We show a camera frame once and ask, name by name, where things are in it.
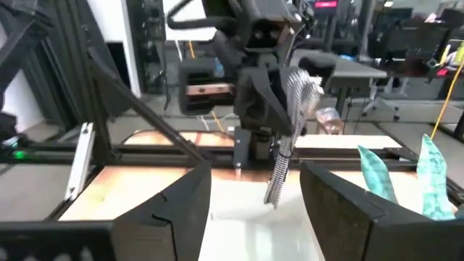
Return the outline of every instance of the white wall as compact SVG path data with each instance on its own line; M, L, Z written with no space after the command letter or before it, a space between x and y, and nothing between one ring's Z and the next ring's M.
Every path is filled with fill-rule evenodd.
M106 42L123 43L125 61L128 65L130 89L140 97L137 66L131 37L128 9L125 0L87 0Z
M6 40L7 34L3 25L0 25L0 46L3 46ZM24 131L44 120L22 70L18 72L5 92L3 111L17 116L18 131Z
M163 9L167 14L180 0L164 0ZM185 21L205 18L202 0L188 3L176 16L175 21ZM208 41L216 32L215 28L199 28L190 30L173 30L166 25L166 39L169 41Z

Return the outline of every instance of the yellow cable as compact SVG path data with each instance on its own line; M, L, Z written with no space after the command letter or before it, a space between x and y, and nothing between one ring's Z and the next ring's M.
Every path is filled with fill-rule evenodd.
M190 55L192 58L195 59L195 51L194 51L194 46L191 44L191 41L188 41L188 47L190 48ZM216 116L216 112L214 110L211 111L212 118L215 120L217 127L222 133L227 133L225 129L223 128L223 125L220 124L220 121L218 117Z
M462 60L461 64L459 65L459 68L457 69L457 71L456 71L456 73L455 73L455 76L454 76L454 78L452 79L451 85L449 86L449 91L448 91L448 94L447 94L447 98L444 100L444 104L443 104L442 110L440 111L440 114L438 115L438 118L436 119L435 126L434 126L434 130L432 131L432 134L430 135L430 139L433 139L434 136L435 136L436 129L438 128L438 126L439 126L439 124L440 124L440 120L442 120L444 110L446 109L446 107L447 107L447 105L448 105L448 102L450 101L450 97L451 97L452 90L453 90L453 88L455 87L455 84L456 84L456 81L457 81L457 77L458 77L459 74L461 73L461 70L463 69L463 66L464 66L464 59Z
M219 130L221 132L225 133L225 130L224 130L223 126L220 124L220 121L219 121L218 117L216 116L216 112L212 110L211 114L212 114L212 118L215 119L215 122L216 122L217 127L219 128Z
M443 65L446 62L450 49L451 49L451 45L448 44L447 47L444 49L442 58L440 59L440 65Z

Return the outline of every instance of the red light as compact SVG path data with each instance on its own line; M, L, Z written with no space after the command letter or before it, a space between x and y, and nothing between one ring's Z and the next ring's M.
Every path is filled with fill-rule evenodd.
M445 76L448 73L447 69L441 69L436 73L436 76Z
M333 8L336 7L338 1L319 1L316 2L315 8Z

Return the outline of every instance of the black panel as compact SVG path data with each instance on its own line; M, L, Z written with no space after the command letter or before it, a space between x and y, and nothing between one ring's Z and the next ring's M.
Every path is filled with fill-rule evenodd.
M0 260L198 260L210 193L202 164L115 220L0 223Z
M123 80L123 83L130 88L131 81L129 79L128 63L125 60L123 43L107 43L107 46L113 60L115 61L121 80Z
M165 18L162 0L127 0L138 81L143 93L165 90Z
M309 162L300 183L327 261L463 260L464 220L430 220Z
M80 15L81 26L85 28L86 38L91 42L92 48L99 53L99 57L103 60L106 66L120 77L117 66L107 44L104 41L103 34L96 24L94 14L91 11L87 1L77 1L78 11ZM110 117L115 117L129 109L129 104L120 97L114 96L110 88L101 88L103 93L106 110Z

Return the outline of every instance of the white cable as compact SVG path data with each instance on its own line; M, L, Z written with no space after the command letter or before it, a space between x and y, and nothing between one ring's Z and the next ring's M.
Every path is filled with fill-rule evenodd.
M174 43L175 43L175 47L176 47L176 49L177 49L177 53L178 53L178 55L179 55L179 60L182 62L182 61L183 61L183 56L182 56L181 47L179 46L179 41L178 41L178 40L174 40ZM196 118L197 118L198 120L200 120L200 121L203 123L203 125L204 125L204 127L206 128L207 131L210 131L210 127L208 126L208 123L207 123L207 121L204 119L203 116L196 116Z

